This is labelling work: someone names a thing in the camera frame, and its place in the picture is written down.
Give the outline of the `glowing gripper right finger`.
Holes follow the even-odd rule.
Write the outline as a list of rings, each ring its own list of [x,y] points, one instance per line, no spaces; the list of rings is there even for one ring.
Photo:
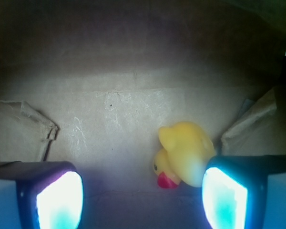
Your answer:
[[[286,155],[212,158],[202,198],[213,229],[286,229]]]

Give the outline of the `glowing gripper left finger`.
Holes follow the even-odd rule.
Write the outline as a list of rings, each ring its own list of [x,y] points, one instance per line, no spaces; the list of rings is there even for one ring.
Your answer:
[[[61,162],[0,162],[0,229],[76,229],[83,182]]]

